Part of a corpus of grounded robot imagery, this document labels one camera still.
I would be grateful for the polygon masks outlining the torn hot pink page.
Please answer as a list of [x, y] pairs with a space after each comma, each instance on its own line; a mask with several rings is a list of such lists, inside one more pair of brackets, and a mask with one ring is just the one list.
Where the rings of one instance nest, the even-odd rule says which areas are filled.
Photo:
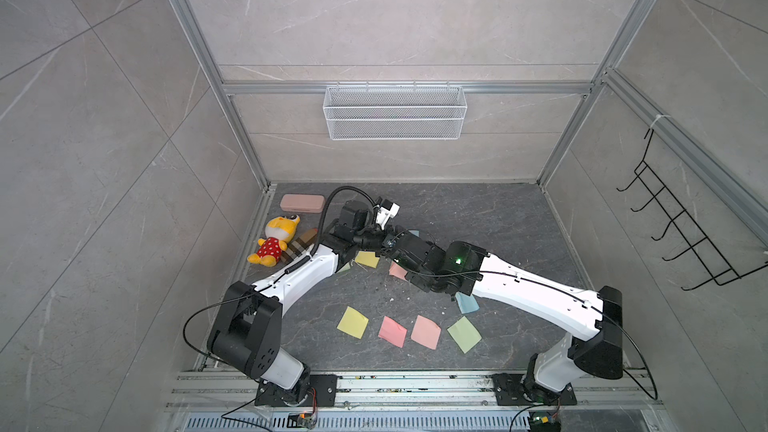
[[408, 330], [394, 319], [385, 316], [382, 319], [378, 337], [391, 345], [402, 348], [405, 343]]

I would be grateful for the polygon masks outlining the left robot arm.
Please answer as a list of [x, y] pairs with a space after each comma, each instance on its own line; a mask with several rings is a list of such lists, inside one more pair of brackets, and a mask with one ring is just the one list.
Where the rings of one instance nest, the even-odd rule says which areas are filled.
[[233, 283], [222, 301], [205, 308], [218, 312], [201, 354], [281, 389], [292, 403], [302, 401], [308, 393], [310, 368], [281, 348], [284, 313], [357, 253], [380, 251], [388, 222], [399, 212], [396, 203], [374, 200], [354, 186], [340, 186], [328, 199], [343, 191], [354, 192], [363, 200], [347, 202], [330, 223], [326, 221], [330, 204], [326, 203], [308, 250], [265, 279]]

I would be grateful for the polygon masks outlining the hot pink memo pad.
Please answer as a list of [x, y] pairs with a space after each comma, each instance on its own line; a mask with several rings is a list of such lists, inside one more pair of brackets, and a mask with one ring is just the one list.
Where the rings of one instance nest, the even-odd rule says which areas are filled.
[[407, 278], [406, 278], [407, 273], [408, 273], [408, 271], [405, 270], [400, 265], [398, 265], [396, 262], [392, 262], [391, 263], [390, 268], [389, 268], [389, 275], [390, 276], [393, 276], [393, 277], [396, 277], [396, 278], [401, 279], [403, 281], [406, 281], [407, 280]]

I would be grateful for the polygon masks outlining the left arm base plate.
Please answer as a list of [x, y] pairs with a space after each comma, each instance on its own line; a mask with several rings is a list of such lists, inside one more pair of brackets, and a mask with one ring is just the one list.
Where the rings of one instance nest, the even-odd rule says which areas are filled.
[[293, 388], [284, 389], [263, 380], [255, 397], [256, 406], [271, 407], [332, 407], [337, 394], [339, 377], [333, 374], [302, 376]]

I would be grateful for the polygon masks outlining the torn salmon page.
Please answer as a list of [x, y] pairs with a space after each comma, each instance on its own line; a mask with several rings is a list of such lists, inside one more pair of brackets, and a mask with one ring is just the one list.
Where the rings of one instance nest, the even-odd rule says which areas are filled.
[[430, 350], [436, 350], [441, 331], [441, 327], [434, 321], [418, 315], [411, 332], [411, 340]]

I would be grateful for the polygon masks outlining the yellow memo pad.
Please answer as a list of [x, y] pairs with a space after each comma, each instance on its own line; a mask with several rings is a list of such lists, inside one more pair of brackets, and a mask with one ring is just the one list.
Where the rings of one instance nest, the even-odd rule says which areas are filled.
[[360, 251], [357, 253], [354, 261], [358, 265], [375, 269], [379, 264], [380, 258], [374, 252]]

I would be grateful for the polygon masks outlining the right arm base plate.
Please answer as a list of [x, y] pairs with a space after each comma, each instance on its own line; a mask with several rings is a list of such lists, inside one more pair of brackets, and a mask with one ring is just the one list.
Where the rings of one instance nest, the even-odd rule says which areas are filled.
[[497, 373], [491, 375], [492, 391], [499, 406], [575, 406], [577, 399], [568, 385], [562, 392], [552, 392], [537, 385], [523, 374]]

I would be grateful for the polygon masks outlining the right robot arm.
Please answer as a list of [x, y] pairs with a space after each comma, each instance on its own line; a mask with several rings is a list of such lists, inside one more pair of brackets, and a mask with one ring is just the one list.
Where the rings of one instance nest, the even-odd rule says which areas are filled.
[[559, 342], [529, 360], [520, 390], [530, 402], [554, 403], [585, 375], [604, 380], [630, 375], [623, 346], [632, 339], [623, 328], [622, 294], [613, 287], [594, 291], [568, 286], [470, 243], [455, 241], [441, 248], [408, 231], [385, 238], [381, 253], [424, 291], [498, 301], [564, 330]]

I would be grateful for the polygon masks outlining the torn green page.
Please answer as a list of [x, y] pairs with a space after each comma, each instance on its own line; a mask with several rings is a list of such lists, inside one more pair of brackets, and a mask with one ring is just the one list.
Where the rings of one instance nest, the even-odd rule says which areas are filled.
[[460, 318], [447, 331], [464, 354], [473, 349], [482, 340], [478, 330], [466, 317]]

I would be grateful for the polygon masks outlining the torn blue page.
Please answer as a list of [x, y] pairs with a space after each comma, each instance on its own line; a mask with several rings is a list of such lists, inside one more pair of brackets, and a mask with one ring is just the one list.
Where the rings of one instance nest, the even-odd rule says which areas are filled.
[[471, 295], [457, 293], [455, 295], [455, 300], [462, 314], [469, 314], [479, 310], [479, 304], [477, 300]]

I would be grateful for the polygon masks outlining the torn yellow page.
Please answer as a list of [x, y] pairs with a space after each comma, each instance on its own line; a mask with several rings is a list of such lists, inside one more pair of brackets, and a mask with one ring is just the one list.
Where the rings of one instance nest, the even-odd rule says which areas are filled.
[[369, 319], [352, 307], [347, 307], [337, 329], [351, 337], [361, 339], [368, 326]]

